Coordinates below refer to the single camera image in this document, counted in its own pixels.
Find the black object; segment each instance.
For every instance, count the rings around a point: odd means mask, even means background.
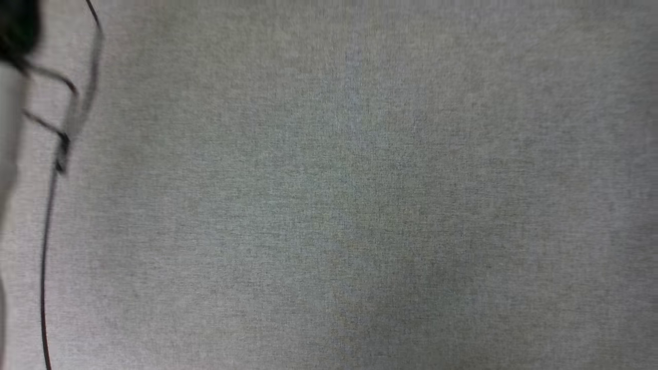
[[[40,33],[39,0],[0,0],[0,61],[21,65]]]

